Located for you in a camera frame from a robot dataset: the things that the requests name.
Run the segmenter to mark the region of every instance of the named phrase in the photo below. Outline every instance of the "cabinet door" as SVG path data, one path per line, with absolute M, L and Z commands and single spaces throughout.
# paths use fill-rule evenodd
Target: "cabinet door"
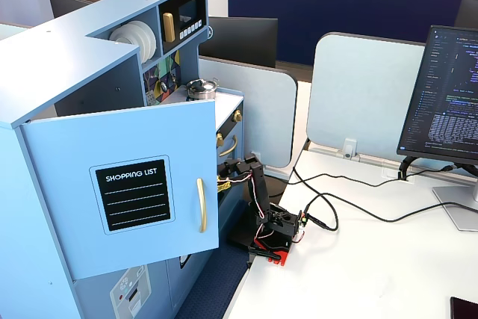
M 214 102 L 22 131 L 73 279 L 217 247 Z

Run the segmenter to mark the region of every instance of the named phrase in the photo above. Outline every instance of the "sticker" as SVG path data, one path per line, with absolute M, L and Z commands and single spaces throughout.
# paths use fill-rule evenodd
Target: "sticker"
M 105 230 L 115 232 L 172 220 L 164 159 L 92 169 Z

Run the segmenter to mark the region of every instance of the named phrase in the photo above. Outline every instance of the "white desk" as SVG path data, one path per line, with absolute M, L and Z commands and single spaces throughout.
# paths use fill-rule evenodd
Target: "white desk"
M 303 178 L 326 172 L 371 183 L 384 180 L 381 167 L 306 151 L 297 170 Z M 423 176 L 414 184 L 381 188 L 323 177 L 310 183 L 387 218 L 436 204 L 431 187 L 451 185 Z M 289 185 L 281 205 L 297 213 L 313 196 L 304 185 Z M 257 257 L 229 319 L 449 319 L 450 297 L 478 303 L 478 234 L 457 231 L 443 209 L 388 224 L 331 201 L 339 233 L 309 223 L 284 267 Z M 333 225 L 322 200 L 310 213 Z

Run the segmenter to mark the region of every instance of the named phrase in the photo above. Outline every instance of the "oven knob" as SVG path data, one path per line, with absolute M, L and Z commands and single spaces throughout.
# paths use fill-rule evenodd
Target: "oven knob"
M 240 110 L 236 110 L 236 112 L 234 112 L 233 120 L 235 123 L 242 121 L 242 114 L 240 113 Z
M 221 147 L 224 146 L 224 139 L 222 134 L 217 134 L 216 135 L 216 146 Z

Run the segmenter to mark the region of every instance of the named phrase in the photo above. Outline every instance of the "monitor screen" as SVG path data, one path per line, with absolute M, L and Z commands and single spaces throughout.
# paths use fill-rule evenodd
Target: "monitor screen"
M 431 28 L 397 153 L 478 164 L 478 31 Z

